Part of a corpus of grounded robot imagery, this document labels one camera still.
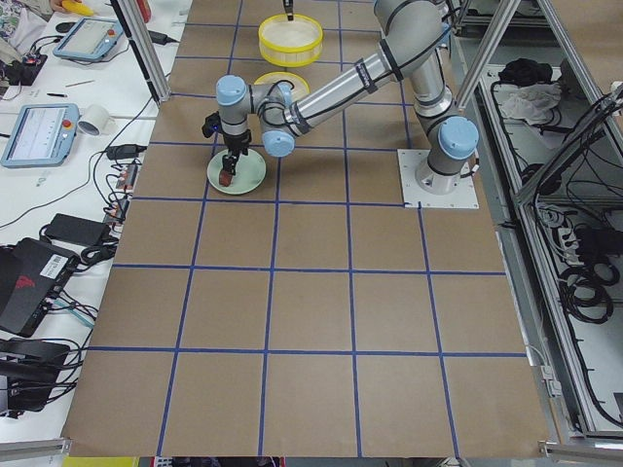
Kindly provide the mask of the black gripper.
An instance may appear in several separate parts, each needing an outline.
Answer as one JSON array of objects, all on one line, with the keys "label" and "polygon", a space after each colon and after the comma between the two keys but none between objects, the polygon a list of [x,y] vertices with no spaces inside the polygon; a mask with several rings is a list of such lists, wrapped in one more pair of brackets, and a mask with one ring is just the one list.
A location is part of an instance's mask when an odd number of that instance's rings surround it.
[{"label": "black gripper", "polygon": [[[294,19],[294,0],[283,0],[283,9],[288,20]],[[240,154],[248,155],[249,146],[252,141],[250,129],[246,129],[240,134],[223,133],[225,145],[228,148],[221,159],[221,172],[227,176],[234,177],[237,173],[237,164]]]}]

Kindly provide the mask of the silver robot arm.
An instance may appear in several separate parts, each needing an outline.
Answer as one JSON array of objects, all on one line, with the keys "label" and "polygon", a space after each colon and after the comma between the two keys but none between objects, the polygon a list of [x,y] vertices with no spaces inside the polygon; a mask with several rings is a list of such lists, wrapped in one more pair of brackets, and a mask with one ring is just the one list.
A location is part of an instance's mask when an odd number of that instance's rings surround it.
[{"label": "silver robot arm", "polygon": [[218,110],[206,118],[202,130],[205,135],[222,134],[227,147],[219,185],[231,184],[239,157],[248,153],[249,115],[260,121],[267,153],[281,158],[293,152],[296,137],[385,84],[403,80],[412,85],[415,112],[430,144],[420,174],[460,174],[476,149],[479,133],[475,124],[458,114],[443,77],[437,48],[448,26],[439,8],[431,1],[377,1],[374,14],[383,31],[375,51],[300,100],[292,100],[289,90],[277,84],[250,85],[236,75],[218,80]]}]

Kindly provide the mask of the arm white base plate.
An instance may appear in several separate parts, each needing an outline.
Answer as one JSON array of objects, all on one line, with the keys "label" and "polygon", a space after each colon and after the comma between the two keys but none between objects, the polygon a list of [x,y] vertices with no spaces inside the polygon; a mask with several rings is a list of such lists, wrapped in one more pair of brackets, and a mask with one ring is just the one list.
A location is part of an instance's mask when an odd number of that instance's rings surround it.
[{"label": "arm white base plate", "polygon": [[468,161],[459,174],[440,175],[428,166],[428,150],[397,151],[403,205],[407,208],[478,209]]}]

